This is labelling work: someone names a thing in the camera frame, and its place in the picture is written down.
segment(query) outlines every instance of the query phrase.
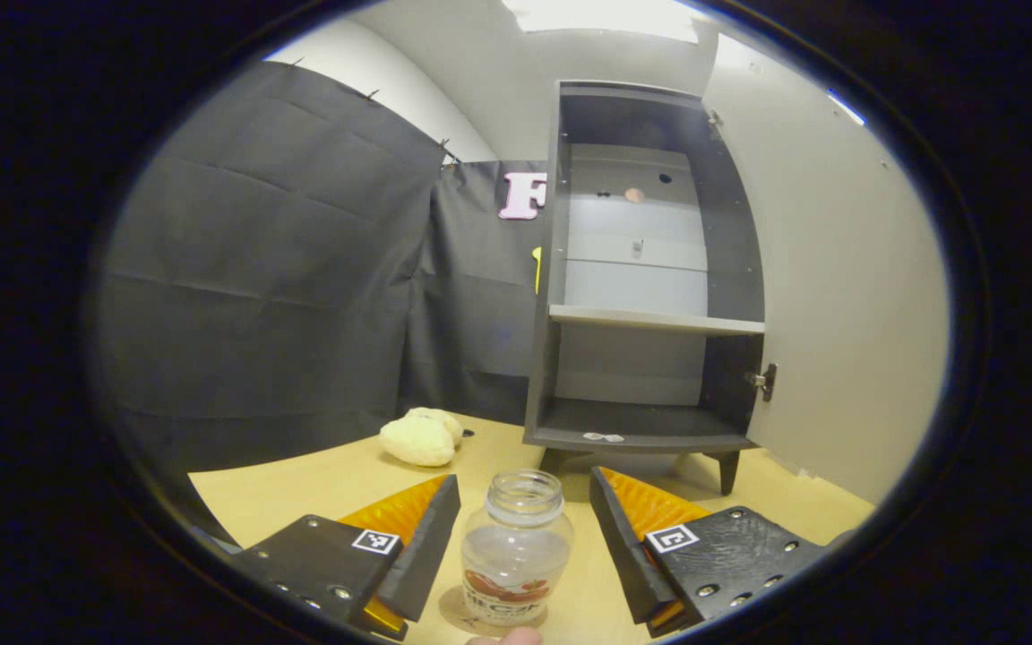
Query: door hinge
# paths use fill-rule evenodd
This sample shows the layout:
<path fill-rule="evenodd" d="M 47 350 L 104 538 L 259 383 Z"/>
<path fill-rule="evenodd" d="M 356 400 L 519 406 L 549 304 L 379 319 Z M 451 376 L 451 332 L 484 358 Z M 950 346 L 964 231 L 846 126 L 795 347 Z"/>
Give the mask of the door hinge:
<path fill-rule="evenodd" d="M 775 392 L 775 373 L 778 372 L 777 364 L 769 363 L 767 364 L 767 370 L 763 375 L 756 375 L 756 373 L 748 372 L 743 377 L 746 383 L 754 385 L 763 391 L 763 400 L 771 400 L 771 395 Z"/>

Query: finger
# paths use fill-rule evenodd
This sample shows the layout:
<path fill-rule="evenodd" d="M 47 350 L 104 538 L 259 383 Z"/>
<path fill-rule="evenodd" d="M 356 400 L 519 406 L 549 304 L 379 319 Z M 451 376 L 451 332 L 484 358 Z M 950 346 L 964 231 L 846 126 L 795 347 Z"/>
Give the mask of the finger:
<path fill-rule="evenodd" d="M 531 627 L 516 627 L 499 641 L 499 645 L 544 645 L 544 638 Z"/>

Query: jar label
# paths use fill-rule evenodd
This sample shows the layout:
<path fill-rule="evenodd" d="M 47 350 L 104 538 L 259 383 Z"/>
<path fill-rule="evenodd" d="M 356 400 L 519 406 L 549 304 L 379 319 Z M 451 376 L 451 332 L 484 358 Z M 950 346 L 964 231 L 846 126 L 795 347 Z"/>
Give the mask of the jar label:
<path fill-rule="evenodd" d="M 534 619 L 544 609 L 550 592 L 548 580 L 501 585 L 482 573 L 464 571 L 464 603 L 492 624 L 520 624 Z"/>

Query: cabinet leg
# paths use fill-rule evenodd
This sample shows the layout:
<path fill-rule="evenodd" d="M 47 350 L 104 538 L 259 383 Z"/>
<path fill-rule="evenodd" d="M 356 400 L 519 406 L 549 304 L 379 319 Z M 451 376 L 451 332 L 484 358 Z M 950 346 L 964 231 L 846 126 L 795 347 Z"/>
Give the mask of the cabinet leg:
<path fill-rule="evenodd" d="M 735 486 L 735 475 L 738 474 L 739 450 L 730 452 L 705 452 L 706 456 L 719 461 L 719 492 L 730 494 Z"/>

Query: glass jar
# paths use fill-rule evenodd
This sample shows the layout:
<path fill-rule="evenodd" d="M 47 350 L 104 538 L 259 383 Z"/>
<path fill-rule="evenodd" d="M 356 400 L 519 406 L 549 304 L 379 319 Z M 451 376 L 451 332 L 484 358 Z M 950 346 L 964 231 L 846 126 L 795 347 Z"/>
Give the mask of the glass jar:
<path fill-rule="evenodd" d="M 553 475 L 526 469 L 492 478 L 459 551 L 472 615 L 512 627 L 544 612 L 573 548 L 573 523 L 562 511 L 565 493 Z"/>

